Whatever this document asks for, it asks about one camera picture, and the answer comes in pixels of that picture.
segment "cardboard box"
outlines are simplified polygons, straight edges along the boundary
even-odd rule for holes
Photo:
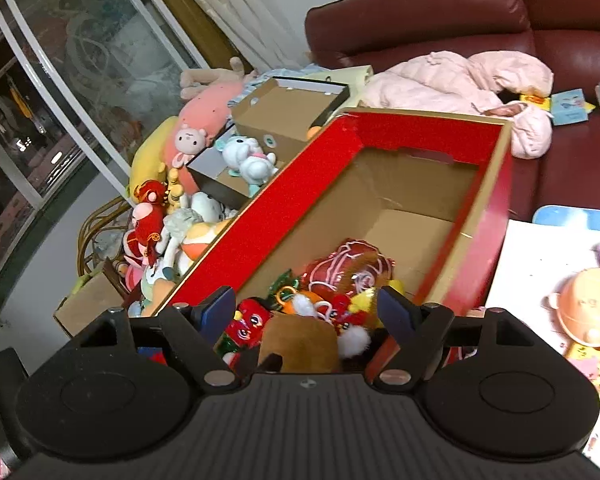
[[[226,141],[236,133],[235,127],[232,127],[216,140]],[[229,175],[222,153],[213,146],[200,152],[187,165],[187,169],[200,191],[231,209],[241,209],[251,199],[249,185],[243,178]]]
[[[167,303],[197,304],[218,286],[264,296],[288,268],[362,238],[395,260],[417,304],[458,314],[481,303],[507,226],[508,121],[349,109],[240,213]],[[368,368],[397,351],[389,338]]]
[[[105,310],[122,303],[122,295],[103,271],[93,276],[78,292],[64,298],[54,312],[54,319],[65,334],[73,337]]]
[[[346,84],[273,77],[235,105],[232,117],[238,133],[285,164],[306,146],[309,128],[326,123],[348,98]]]

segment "white pom-pom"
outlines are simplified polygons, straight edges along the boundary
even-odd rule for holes
[[[353,325],[338,336],[338,355],[341,359],[360,355],[371,344],[371,336],[362,326]]]
[[[314,304],[304,294],[294,294],[291,298],[291,305],[298,316],[315,317]]]

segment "blue card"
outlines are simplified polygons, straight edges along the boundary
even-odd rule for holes
[[[551,115],[555,126],[581,123],[589,119],[584,107],[582,88],[560,92],[551,96]]]

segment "brown plush toy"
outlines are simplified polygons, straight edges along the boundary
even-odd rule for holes
[[[229,60],[231,70],[226,68],[189,68],[180,74],[180,97],[185,101],[193,99],[202,92],[206,86],[236,82],[247,83],[255,78],[255,72],[244,75],[244,65],[239,57]]]
[[[282,373],[327,374],[340,368],[338,338],[329,323],[309,316],[278,314],[262,331],[258,364],[282,357]]]

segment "screw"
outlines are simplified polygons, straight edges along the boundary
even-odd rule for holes
[[[385,370],[380,374],[380,380],[391,386],[404,386],[411,381],[411,374],[406,370]]]
[[[234,379],[234,374],[228,370],[211,370],[205,374],[205,383],[209,386],[228,386]]]

